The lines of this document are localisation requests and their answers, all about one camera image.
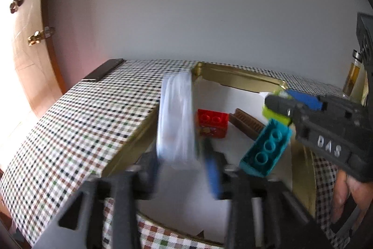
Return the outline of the green toy brick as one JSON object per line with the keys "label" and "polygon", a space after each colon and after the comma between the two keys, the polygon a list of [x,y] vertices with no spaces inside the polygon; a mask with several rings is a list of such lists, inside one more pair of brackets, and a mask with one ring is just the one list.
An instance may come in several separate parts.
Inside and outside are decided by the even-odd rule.
{"label": "green toy brick", "polygon": [[270,119],[275,119],[285,126],[291,124],[295,103],[286,90],[277,90],[269,93],[264,98],[262,115]]}

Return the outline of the brown folding comb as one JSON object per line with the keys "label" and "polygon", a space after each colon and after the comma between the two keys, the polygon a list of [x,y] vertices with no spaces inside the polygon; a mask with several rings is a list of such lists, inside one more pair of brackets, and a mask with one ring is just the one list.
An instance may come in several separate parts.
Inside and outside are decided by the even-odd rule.
{"label": "brown folding comb", "polygon": [[236,108],[228,114],[229,122],[252,140],[256,140],[265,125],[245,111]]}

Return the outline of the teal toy brick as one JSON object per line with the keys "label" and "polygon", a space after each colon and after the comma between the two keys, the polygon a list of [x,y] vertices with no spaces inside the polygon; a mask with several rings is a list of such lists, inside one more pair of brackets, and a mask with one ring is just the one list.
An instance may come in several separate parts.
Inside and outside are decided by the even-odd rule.
{"label": "teal toy brick", "polygon": [[286,150],[291,135],[292,131],[288,126],[270,119],[240,160],[239,168],[249,175],[266,178]]}

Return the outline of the red toy brick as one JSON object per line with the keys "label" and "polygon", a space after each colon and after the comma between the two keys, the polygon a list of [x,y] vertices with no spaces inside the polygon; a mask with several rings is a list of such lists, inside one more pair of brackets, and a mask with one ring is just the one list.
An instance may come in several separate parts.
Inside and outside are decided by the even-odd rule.
{"label": "red toy brick", "polygon": [[228,130],[229,114],[225,112],[197,110],[199,133],[205,137],[224,138]]}

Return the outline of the clear plastic card case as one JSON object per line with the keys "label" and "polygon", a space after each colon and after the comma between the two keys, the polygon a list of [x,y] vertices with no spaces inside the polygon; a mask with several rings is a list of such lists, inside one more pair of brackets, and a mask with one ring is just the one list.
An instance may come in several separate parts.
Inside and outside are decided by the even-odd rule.
{"label": "clear plastic card case", "polygon": [[157,122],[157,157],[175,169],[197,166],[192,73],[167,74],[162,80]]}

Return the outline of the glass tea bottle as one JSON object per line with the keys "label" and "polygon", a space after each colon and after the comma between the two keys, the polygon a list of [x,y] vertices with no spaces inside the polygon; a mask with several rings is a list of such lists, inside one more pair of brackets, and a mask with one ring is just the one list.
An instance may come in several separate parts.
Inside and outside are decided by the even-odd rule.
{"label": "glass tea bottle", "polygon": [[351,101],[361,103],[364,70],[362,68],[362,55],[357,50],[353,50],[352,62],[343,86],[343,96]]}

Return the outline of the gold metal tin box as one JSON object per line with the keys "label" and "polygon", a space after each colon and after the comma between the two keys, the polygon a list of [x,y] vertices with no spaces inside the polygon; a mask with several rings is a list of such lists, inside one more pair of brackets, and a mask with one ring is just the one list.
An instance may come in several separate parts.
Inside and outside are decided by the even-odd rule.
{"label": "gold metal tin box", "polygon": [[[264,89],[268,89],[269,93],[272,93],[289,86],[289,81],[283,77],[267,77],[263,74],[240,68],[208,63],[198,63],[195,66],[193,69],[193,84],[198,78],[253,93],[258,93]],[[198,163],[200,162],[203,163],[202,154],[199,154]],[[305,148],[295,139],[291,139],[282,158],[280,158],[280,161],[271,173],[271,178],[282,180],[308,211],[311,214],[315,213],[316,185],[314,158],[308,148]],[[149,219],[140,211],[138,213],[138,225],[142,243],[146,247],[158,244],[171,248],[185,248],[190,246],[209,248],[222,244],[206,240],[203,232],[192,236],[167,228]]]}

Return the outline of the white paper tin liner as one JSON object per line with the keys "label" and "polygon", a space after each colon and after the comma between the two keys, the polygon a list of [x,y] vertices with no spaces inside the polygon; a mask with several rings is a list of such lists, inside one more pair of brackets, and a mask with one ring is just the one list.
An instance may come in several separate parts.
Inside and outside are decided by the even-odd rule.
{"label": "white paper tin liner", "polygon": [[[193,84],[194,107],[225,113],[239,108],[266,124],[262,106],[269,92],[247,92],[198,78]],[[162,165],[153,199],[139,201],[138,207],[143,215],[167,228],[192,236],[203,232],[210,242],[224,241],[230,202],[214,198],[201,162],[191,170]]]}

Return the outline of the checkered tablecloth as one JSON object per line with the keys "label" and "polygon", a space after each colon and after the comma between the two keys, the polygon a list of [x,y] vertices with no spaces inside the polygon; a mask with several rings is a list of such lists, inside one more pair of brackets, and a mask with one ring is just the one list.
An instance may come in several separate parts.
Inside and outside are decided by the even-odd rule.
{"label": "checkered tablecloth", "polygon": [[[130,140],[159,102],[164,74],[202,67],[196,61],[128,60],[98,83],[78,82],[30,130],[1,178],[1,195],[10,216],[30,245],[89,174],[101,175],[115,155],[130,156]],[[339,95],[340,89],[293,76],[233,66],[285,81],[290,89],[314,95]],[[316,221],[334,248],[344,248],[348,233],[330,230],[329,208],[336,167],[313,155],[317,189]],[[144,248],[222,248],[182,236],[139,215]]]}

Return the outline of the brown wooden door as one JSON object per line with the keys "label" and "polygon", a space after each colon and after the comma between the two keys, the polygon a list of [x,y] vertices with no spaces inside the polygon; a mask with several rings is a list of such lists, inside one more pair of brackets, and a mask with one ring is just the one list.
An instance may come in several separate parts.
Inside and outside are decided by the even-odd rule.
{"label": "brown wooden door", "polygon": [[29,46],[28,37],[44,27],[52,27],[47,17],[46,0],[24,0],[14,14],[13,0],[1,0],[1,45],[10,47],[10,59],[37,117],[42,117],[66,93],[52,37]]}

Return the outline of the dark flat phone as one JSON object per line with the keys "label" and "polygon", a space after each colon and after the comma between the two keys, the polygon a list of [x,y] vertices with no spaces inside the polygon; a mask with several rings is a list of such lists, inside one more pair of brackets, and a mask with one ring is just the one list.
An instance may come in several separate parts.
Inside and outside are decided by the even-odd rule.
{"label": "dark flat phone", "polygon": [[123,64],[125,60],[123,58],[109,59],[106,62],[102,63],[99,67],[95,68],[92,72],[87,74],[82,81],[100,81],[111,71],[116,69],[118,66]]}

